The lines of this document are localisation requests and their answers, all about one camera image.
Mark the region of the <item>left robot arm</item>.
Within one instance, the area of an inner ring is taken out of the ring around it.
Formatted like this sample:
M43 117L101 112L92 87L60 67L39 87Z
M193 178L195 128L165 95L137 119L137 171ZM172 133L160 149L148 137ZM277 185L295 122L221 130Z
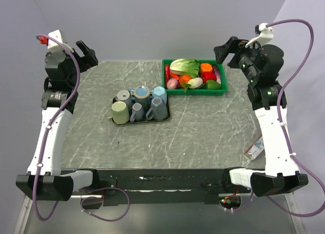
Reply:
M45 71L42 95L42 124L34 157L25 175L18 175L16 186L32 200L67 201L72 193L84 189L88 194L100 190L97 170L79 169L63 175L61 173L61 153L64 136L73 115L78 93L73 93L77 85L78 63L80 72L98 65L95 51L77 41L83 52L79 56L73 51L70 57L59 48L49 50L45 57Z

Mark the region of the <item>light green mug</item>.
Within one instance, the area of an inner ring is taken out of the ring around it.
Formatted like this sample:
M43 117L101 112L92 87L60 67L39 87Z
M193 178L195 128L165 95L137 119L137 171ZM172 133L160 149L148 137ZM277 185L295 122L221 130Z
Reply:
M125 102L114 102L105 113L107 119L112 119L116 124L125 124L129 121L129 110Z

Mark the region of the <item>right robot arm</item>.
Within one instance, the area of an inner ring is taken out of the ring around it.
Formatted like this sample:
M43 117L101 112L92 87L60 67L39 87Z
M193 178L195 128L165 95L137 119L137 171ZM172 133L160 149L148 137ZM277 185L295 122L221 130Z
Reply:
M216 61L222 63L229 54L233 58L230 68L240 69L248 80L247 94L258 119L265 149L266 164L262 171L233 168L223 178L222 187L234 192L239 186L252 189L258 196L290 193L308 184L308 176L302 174L291 158L283 130L285 121L280 121L278 112L286 115L286 97L281 94L277 81L284 64L284 52L272 44L261 45L237 37L214 48Z

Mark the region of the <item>small grey-blue mug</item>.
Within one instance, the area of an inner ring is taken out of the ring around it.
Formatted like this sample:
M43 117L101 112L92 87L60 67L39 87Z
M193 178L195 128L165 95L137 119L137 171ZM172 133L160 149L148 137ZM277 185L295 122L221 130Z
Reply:
M134 103L132 107L132 114L130 115L130 122L140 122L145 118L143 106L140 103Z

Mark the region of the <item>large grey faceted mug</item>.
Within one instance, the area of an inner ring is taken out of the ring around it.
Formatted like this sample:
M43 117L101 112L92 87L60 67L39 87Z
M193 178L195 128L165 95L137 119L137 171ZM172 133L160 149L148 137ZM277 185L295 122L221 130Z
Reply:
M150 108L146 113L147 120L164 120L168 116L167 106L160 97L155 97L151 101Z

